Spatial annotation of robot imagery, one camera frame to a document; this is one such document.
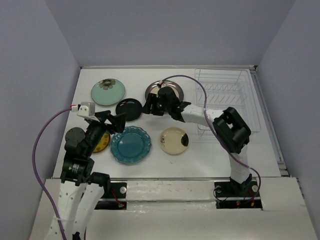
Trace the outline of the teal scalloped plate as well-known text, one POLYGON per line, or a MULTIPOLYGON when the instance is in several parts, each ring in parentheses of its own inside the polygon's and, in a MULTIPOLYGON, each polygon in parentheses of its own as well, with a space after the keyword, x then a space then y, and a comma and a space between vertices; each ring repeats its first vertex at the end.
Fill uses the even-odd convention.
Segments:
POLYGON ((122 133, 113 135, 110 152, 118 163, 134 165, 142 161, 152 147, 148 133, 138 126, 127 126, 122 133))

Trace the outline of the cream plate with black spot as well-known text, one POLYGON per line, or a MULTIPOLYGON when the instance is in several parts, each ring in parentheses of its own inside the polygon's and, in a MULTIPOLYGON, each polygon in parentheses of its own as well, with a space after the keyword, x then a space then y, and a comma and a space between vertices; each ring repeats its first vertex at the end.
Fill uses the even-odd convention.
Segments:
POLYGON ((179 155, 188 148, 189 136, 181 128, 169 127, 160 134, 159 142, 165 153, 179 155))

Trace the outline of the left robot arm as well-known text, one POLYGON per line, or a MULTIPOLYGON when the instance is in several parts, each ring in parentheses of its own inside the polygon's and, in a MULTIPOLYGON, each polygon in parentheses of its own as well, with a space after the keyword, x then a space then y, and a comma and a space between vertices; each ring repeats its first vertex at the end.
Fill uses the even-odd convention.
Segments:
POLYGON ((60 175, 59 197, 47 240, 82 240, 87 224, 100 198, 110 194, 106 173, 94 172, 91 158, 104 134, 122 133, 125 113, 109 110, 84 116, 87 129, 73 127, 65 134, 65 155, 60 175))

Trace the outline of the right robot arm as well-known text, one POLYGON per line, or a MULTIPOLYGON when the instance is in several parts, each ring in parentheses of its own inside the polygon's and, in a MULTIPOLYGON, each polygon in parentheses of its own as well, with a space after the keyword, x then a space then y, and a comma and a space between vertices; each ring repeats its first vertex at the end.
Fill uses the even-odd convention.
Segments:
POLYGON ((142 112, 155 116, 167 113, 176 121, 209 127, 229 154, 231 192, 242 196, 248 191, 252 174, 248 166, 247 146, 252 132, 235 108, 228 107, 222 111, 205 109, 180 101, 174 90, 165 86, 156 94, 147 95, 142 112))

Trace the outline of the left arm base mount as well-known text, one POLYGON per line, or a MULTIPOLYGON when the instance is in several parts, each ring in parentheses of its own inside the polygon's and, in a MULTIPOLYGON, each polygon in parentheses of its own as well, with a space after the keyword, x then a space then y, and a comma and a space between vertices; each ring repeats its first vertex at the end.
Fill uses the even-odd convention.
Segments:
POLYGON ((103 194, 98 201, 95 210, 126 210, 127 189, 126 182, 112 181, 109 192, 103 194))

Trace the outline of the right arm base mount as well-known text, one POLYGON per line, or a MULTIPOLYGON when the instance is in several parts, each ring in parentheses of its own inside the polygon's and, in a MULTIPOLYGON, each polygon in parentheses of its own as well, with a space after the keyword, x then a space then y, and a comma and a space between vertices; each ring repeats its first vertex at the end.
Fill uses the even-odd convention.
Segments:
POLYGON ((263 209, 260 194, 257 193, 258 183, 254 180, 248 189, 236 193, 229 181, 214 183, 212 191, 217 209, 263 209))

